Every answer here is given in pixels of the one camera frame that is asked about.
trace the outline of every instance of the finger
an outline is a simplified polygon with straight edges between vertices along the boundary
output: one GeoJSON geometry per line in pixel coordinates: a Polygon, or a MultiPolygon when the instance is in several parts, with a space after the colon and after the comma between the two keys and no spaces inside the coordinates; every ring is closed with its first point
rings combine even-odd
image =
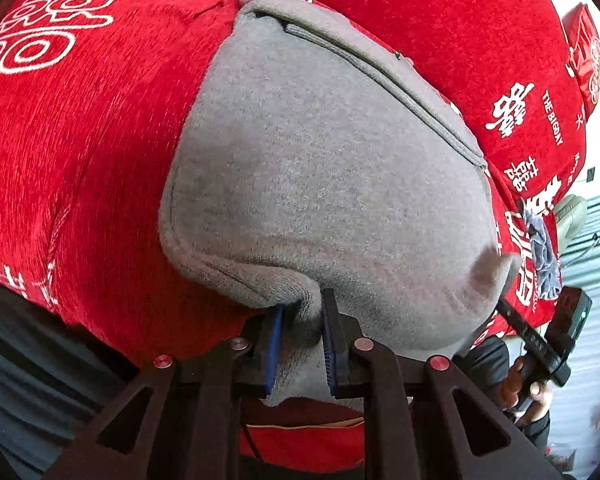
{"type": "Polygon", "coordinates": [[[504,410],[506,408],[513,408],[518,403],[518,394],[507,390],[506,388],[500,388],[500,407],[504,410]]]}
{"type": "Polygon", "coordinates": [[[519,358],[517,358],[515,361],[513,361],[513,366],[511,367],[511,369],[515,372],[519,372],[520,370],[522,370],[522,367],[525,365],[525,358],[524,356],[520,356],[519,358]]]}
{"type": "Polygon", "coordinates": [[[502,381],[502,389],[509,390],[510,392],[517,394],[522,389],[522,383],[523,381],[522,377],[520,377],[520,374],[513,370],[509,370],[509,375],[506,379],[504,379],[504,381],[502,381]]]}
{"type": "Polygon", "coordinates": [[[548,384],[533,383],[529,388],[529,393],[530,397],[542,406],[547,406],[554,400],[554,393],[548,384]]]}
{"type": "Polygon", "coordinates": [[[543,418],[549,411],[549,407],[554,398],[554,393],[547,384],[533,383],[529,387],[530,397],[534,402],[526,410],[526,413],[520,417],[518,426],[526,426],[536,420],[543,418]]]}

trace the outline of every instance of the black clothing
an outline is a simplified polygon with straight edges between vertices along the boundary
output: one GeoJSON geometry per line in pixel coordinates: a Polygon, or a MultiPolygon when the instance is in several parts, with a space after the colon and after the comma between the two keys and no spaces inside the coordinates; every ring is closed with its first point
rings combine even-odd
{"type": "Polygon", "coordinates": [[[38,480],[137,369],[0,286],[0,450],[38,480]]]}
{"type": "MultiPolygon", "coordinates": [[[[498,387],[509,373],[509,349],[496,336],[485,339],[465,357],[454,357],[454,364],[491,400],[498,403],[498,387]]],[[[543,418],[520,428],[520,431],[543,454],[549,438],[549,413],[543,418]]]]}

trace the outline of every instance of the gray plush cushion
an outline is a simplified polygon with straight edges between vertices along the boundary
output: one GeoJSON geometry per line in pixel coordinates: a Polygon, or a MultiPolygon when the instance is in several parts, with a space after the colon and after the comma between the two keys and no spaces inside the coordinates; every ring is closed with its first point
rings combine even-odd
{"type": "Polygon", "coordinates": [[[160,236],[190,279],[288,306],[270,402],[328,399],[321,287],[368,336],[423,357],[480,325],[519,262],[498,256],[474,136],[406,60],[301,0],[241,1],[184,126],[160,236]]]}

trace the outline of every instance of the metal bolt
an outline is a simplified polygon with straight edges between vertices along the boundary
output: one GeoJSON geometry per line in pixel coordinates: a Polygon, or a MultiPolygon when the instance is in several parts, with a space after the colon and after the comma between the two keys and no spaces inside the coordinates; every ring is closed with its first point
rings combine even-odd
{"type": "Polygon", "coordinates": [[[449,359],[443,355],[435,355],[429,360],[429,366],[439,372],[444,372],[449,368],[449,359]]]}
{"type": "Polygon", "coordinates": [[[173,357],[167,354],[158,355],[158,357],[154,359],[154,366],[156,368],[160,368],[161,370],[164,368],[169,368],[172,364],[173,357]]]}
{"type": "Polygon", "coordinates": [[[359,337],[354,341],[353,346],[355,346],[360,351],[369,352],[369,350],[371,350],[374,347],[374,342],[371,341],[371,339],[369,338],[359,337]]]}
{"type": "Polygon", "coordinates": [[[231,348],[235,351],[244,350],[249,346],[249,342],[243,337],[234,337],[231,339],[231,348]]]}

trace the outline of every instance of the clamp jaw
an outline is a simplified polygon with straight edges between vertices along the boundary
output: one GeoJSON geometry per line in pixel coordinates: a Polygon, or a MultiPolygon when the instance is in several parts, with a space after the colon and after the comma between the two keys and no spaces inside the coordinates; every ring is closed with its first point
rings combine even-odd
{"type": "MultiPolygon", "coordinates": [[[[397,356],[332,290],[322,299],[331,393],[365,402],[365,479],[560,478],[449,359],[397,356]]],[[[275,377],[283,309],[271,310],[201,357],[156,358],[43,480],[238,480],[240,400],[267,397],[275,377]]]]}

